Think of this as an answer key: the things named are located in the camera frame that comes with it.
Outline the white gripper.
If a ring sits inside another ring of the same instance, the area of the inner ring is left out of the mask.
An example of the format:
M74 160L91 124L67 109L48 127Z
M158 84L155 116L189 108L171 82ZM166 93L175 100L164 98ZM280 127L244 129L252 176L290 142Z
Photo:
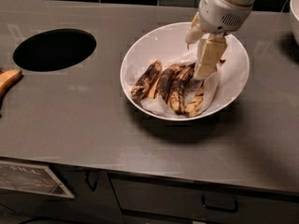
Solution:
M205 33L237 31L252 10L250 0L200 0L191 27L186 34L187 45L196 43ZM224 35L209 35L199 41L193 77L203 80L215 71L227 48Z

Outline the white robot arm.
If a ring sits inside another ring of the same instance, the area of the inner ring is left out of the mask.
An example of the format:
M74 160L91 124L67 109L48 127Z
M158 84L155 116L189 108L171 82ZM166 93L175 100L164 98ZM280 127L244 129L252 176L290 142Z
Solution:
M187 46L198 43L193 77L208 77L227 49L226 35L237 31L249 16L255 0L200 0L191 27L186 34Z

